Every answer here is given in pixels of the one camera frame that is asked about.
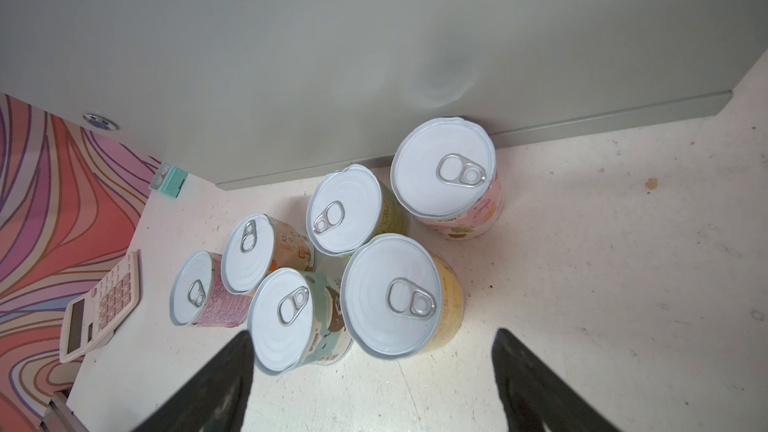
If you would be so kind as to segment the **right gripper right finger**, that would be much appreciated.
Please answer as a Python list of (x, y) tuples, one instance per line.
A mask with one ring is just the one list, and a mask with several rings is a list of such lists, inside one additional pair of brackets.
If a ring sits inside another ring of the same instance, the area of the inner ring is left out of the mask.
[(491, 358), (510, 431), (615, 431), (523, 342), (500, 328)]

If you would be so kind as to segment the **white can orange label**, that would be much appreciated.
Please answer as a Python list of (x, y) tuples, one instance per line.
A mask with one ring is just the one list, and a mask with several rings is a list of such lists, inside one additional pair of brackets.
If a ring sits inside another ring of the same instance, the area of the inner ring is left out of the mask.
[(221, 277), (233, 294), (253, 294), (280, 268), (314, 270), (314, 247), (290, 224), (266, 214), (244, 218), (232, 231), (222, 254)]

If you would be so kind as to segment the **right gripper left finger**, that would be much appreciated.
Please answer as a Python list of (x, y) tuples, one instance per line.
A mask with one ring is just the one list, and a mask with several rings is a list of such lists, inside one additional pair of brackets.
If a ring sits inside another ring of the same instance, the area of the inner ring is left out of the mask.
[(235, 335), (138, 431), (239, 431), (244, 423), (254, 374), (249, 332)]

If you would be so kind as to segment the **white can pink label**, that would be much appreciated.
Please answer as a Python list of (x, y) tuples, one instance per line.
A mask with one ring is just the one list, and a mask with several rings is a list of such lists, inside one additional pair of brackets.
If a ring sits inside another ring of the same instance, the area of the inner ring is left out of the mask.
[(222, 256), (194, 252), (175, 277), (169, 296), (169, 316), (182, 327), (234, 328), (248, 315), (252, 296), (234, 294), (224, 286)]

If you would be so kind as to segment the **white can teal label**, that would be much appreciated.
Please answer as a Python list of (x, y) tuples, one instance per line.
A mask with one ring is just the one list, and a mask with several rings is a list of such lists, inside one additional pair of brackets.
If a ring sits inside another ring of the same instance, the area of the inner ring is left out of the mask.
[(341, 310), (341, 280), (322, 272), (280, 268), (259, 285), (246, 320), (255, 365), (280, 375), (330, 365), (353, 345)]

